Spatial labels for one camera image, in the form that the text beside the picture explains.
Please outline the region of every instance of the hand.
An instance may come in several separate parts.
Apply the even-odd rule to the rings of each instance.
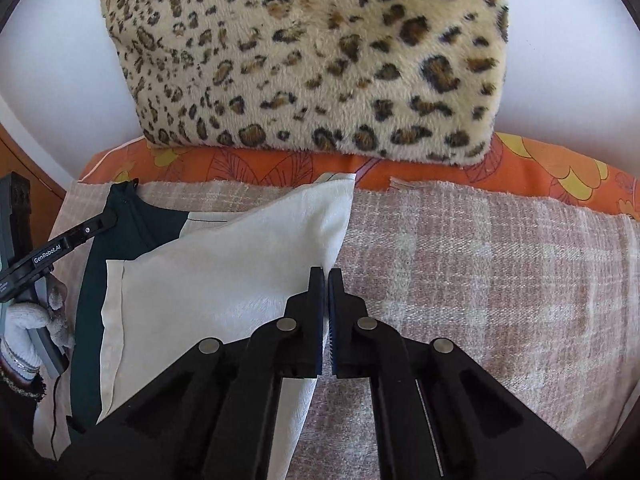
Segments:
[[[14,303],[7,307],[4,337],[0,342],[2,368],[14,381],[27,386],[36,377],[42,359],[31,343],[28,329],[47,327],[51,340],[64,351],[74,339],[66,325],[66,286],[52,274],[47,280],[47,307],[34,303]]]

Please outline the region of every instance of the orange floral fabric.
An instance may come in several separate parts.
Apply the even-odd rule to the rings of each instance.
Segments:
[[[212,146],[153,148],[141,138],[95,155],[82,172],[81,182],[235,180],[295,187],[313,182],[323,173],[355,173],[357,187],[375,191],[389,189],[391,178],[406,182],[446,180],[487,191],[549,196],[594,211],[628,214],[640,221],[636,178],[561,146],[500,133],[494,135],[484,161],[466,168],[337,153]]]

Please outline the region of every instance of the fur texture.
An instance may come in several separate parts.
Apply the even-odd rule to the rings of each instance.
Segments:
[[[506,0],[101,0],[145,137],[473,164]]]

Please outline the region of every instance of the white cloth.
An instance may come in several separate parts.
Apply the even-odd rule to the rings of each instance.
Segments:
[[[98,421],[201,339],[232,342],[282,316],[311,267],[334,265],[353,186],[353,175],[301,186],[215,229],[191,218],[178,240],[134,261],[107,261]],[[286,475],[315,383],[283,382],[268,479]]]
[[[640,400],[640,381],[638,381],[638,384],[636,384],[636,387],[633,389],[633,391],[631,392],[631,395],[629,395],[629,398],[626,400],[625,407],[622,409],[622,413],[620,414],[620,418],[618,419],[618,425],[616,426],[616,431],[611,437],[612,442],[615,439],[618,432],[620,431],[620,428],[622,428],[622,425],[625,423],[626,418],[629,416],[629,413],[631,413],[631,410],[634,408],[634,406],[639,400]]]

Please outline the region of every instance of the dark green fabric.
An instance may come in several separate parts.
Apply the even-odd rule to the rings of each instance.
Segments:
[[[111,186],[106,207],[116,213],[116,225],[97,235],[82,278],[76,313],[76,346],[70,366],[73,423],[87,430],[100,415],[100,346],[102,304],[107,290],[107,260],[135,260],[175,240],[188,213],[151,206],[136,195],[137,183]],[[74,440],[78,432],[69,427]]]

